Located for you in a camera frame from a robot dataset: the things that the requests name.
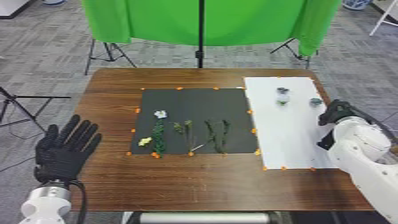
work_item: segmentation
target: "black mat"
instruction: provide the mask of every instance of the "black mat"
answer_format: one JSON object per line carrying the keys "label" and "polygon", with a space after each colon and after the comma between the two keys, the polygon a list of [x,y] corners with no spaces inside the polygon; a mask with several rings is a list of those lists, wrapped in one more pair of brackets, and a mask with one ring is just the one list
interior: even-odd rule
{"label": "black mat", "polygon": [[[196,145],[208,141],[208,127],[205,120],[217,123],[215,130],[219,139],[223,138],[223,120],[231,123],[228,133],[226,152],[255,153],[258,149],[258,139],[253,134],[253,118],[246,93],[242,89],[153,89],[143,93],[141,114],[136,125],[136,136],[132,142],[132,153],[150,154],[153,143],[148,148],[139,147],[143,138],[151,137],[157,122],[155,111],[167,111],[166,118],[166,154],[187,154],[189,147],[183,136],[175,131],[175,122],[192,120]],[[208,143],[196,153],[217,153],[214,144]]]}

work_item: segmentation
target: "green screen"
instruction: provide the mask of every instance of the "green screen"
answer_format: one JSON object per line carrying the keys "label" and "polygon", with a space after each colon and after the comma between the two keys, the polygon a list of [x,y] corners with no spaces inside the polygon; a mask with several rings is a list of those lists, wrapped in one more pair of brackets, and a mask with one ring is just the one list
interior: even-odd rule
{"label": "green screen", "polygon": [[[327,33],[340,0],[207,0],[205,45],[230,46],[301,40],[311,56]],[[132,37],[198,45],[199,0],[84,0],[95,38]]]}

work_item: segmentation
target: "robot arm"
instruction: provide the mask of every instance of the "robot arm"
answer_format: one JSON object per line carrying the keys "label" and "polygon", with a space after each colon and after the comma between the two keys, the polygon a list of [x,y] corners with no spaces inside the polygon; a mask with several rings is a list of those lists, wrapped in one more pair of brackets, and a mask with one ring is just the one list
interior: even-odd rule
{"label": "robot arm", "polygon": [[22,205],[27,217],[20,224],[64,224],[63,216],[72,211],[72,192],[63,182],[50,182],[36,188]]}
{"label": "robot arm", "polygon": [[57,125],[48,128],[36,147],[34,176],[41,186],[32,190],[22,205],[25,219],[20,224],[64,224],[63,216],[72,210],[70,185],[77,185],[82,190],[79,224],[84,223],[88,196],[79,174],[102,142],[96,130],[98,125],[88,120],[80,123],[79,115],[73,116],[61,132]]}
{"label": "robot arm", "polygon": [[375,210],[388,221],[398,224],[398,164],[377,162],[390,152],[391,133],[386,135],[368,119],[356,115],[347,102],[335,101],[320,116],[320,125],[336,123],[336,127],[319,145],[329,150],[333,163],[350,174]]}

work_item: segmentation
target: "wooden table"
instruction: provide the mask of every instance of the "wooden table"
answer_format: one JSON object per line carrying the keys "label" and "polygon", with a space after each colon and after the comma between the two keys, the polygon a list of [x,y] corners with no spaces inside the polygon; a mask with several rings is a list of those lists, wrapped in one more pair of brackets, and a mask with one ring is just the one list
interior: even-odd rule
{"label": "wooden table", "polygon": [[[311,77],[308,70],[102,69],[93,77],[77,113],[100,124],[104,142],[88,162],[91,211],[319,211],[374,210],[349,175],[335,169],[263,171],[255,154],[127,156],[141,88],[244,86],[244,77]],[[80,194],[73,194],[75,209]]]}

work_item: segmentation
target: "white flower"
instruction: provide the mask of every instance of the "white flower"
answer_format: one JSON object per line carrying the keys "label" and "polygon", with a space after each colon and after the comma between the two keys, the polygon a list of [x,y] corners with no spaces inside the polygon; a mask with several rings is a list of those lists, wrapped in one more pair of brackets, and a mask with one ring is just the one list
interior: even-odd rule
{"label": "white flower", "polygon": [[141,142],[139,142],[139,146],[146,146],[146,145],[150,144],[151,140],[153,140],[151,137],[143,138],[143,139],[141,139]]}
{"label": "white flower", "polygon": [[159,110],[159,111],[155,112],[155,116],[159,117],[159,119],[167,118],[167,113],[166,113],[166,111],[164,111],[164,110]]}

